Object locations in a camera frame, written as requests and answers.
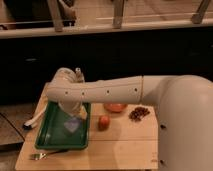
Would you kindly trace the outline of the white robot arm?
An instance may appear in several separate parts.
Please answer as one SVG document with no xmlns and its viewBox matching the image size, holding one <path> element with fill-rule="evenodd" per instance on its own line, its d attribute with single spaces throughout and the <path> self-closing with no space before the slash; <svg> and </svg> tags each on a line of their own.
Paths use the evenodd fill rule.
<svg viewBox="0 0 213 171">
<path fill-rule="evenodd" d="M 71 113 L 78 102 L 153 106 L 159 171 L 213 171 L 213 82 L 197 75 L 134 76 L 78 82 L 60 68 L 47 98 Z"/>
</svg>

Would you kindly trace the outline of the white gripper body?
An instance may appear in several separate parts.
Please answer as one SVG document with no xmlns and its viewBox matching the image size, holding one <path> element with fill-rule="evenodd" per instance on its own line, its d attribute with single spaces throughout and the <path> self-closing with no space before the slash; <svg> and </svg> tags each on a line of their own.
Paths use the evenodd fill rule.
<svg viewBox="0 0 213 171">
<path fill-rule="evenodd" d="M 81 102 L 60 102 L 59 107 L 70 116 L 87 119 L 87 111 Z"/>
</svg>

